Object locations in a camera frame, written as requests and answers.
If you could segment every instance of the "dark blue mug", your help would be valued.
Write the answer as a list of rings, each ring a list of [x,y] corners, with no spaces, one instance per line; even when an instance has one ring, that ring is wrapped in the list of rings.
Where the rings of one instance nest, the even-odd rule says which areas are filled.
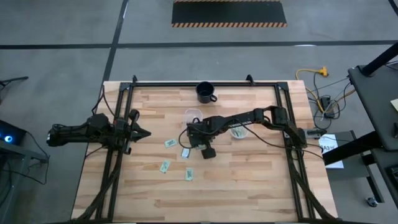
[[[216,102],[214,95],[214,86],[210,82],[201,82],[197,85],[198,101],[200,103]]]

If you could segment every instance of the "caster wheel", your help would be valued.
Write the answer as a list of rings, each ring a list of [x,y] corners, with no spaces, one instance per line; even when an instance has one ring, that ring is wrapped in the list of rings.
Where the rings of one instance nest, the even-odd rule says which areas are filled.
[[[366,203],[368,203],[368,205],[373,208],[376,208],[378,205],[378,202],[374,197],[367,198]]]

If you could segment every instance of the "yellow extension cord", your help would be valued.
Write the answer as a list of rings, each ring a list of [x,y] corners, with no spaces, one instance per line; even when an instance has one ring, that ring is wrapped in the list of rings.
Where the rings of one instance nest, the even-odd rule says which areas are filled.
[[[328,72],[327,72],[326,67],[323,67],[322,69],[319,69],[319,70],[303,68],[303,69],[298,69],[298,70],[296,71],[296,80],[299,80],[299,72],[316,72],[316,73],[318,73],[318,74],[320,74],[320,75],[322,75],[322,76],[324,76],[324,77],[327,77],[327,76],[329,75]],[[318,97],[317,97],[311,90],[309,90],[307,87],[305,87],[305,89],[306,89],[309,93],[311,93],[311,94],[313,95],[313,97],[315,98],[315,101],[316,101],[317,104],[318,104],[318,108],[319,108],[319,110],[320,110],[322,113],[330,113],[330,112],[333,112],[334,109],[335,109],[335,107],[337,106],[337,104],[338,104],[338,102],[339,102],[340,100],[344,99],[344,98],[347,97],[347,96],[350,96],[351,94],[353,94],[353,93],[355,92],[355,90],[349,91],[347,94],[345,94],[344,96],[342,96],[342,97],[340,97],[338,100],[336,100],[336,103],[330,108],[330,110],[324,111],[323,108],[322,108],[322,106],[321,106],[321,103],[320,103]]]

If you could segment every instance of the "white paper sign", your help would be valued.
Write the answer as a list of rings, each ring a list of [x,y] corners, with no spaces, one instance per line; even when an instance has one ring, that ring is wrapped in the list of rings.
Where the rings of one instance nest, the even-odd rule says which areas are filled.
[[[334,150],[338,147],[336,136],[334,134],[324,134],[319,139],[319,145],[323,149],[323,153],[327,153],[328,151]],[[326,166],[329,169],[344,169],[343,161],[338,161]]]

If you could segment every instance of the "blue light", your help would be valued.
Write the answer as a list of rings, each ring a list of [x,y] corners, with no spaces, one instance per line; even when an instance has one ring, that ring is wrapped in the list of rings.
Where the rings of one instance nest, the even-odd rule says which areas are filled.
[[[11,136],[6,136],[4,137],[5,142],[10,143],[12,142],[12,137]]]

